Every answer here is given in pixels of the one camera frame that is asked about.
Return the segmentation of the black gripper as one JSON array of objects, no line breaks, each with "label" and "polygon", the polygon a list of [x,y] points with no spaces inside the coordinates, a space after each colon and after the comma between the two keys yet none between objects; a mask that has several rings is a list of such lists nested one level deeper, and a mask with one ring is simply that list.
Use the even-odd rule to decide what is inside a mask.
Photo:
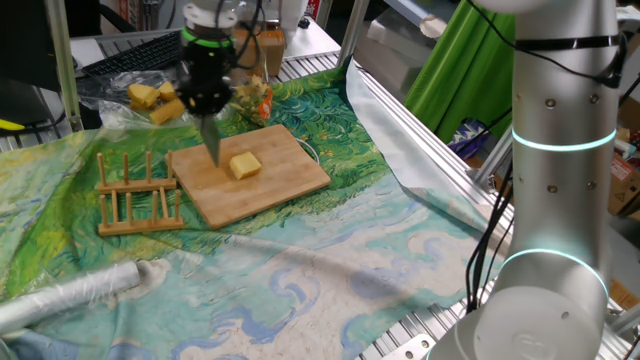
[{"label": "black gripper", "polygon": [[187,45],[182,48],[182,61],[186,68],[182,73],[182,84],[177,96],[191,114],[201,114],[200,90],[212,88],[207,95],[207,113],[217,114],[233,97],[233,89],[219,85],[228,73],[228,52],[222,48],[202,45]]}]

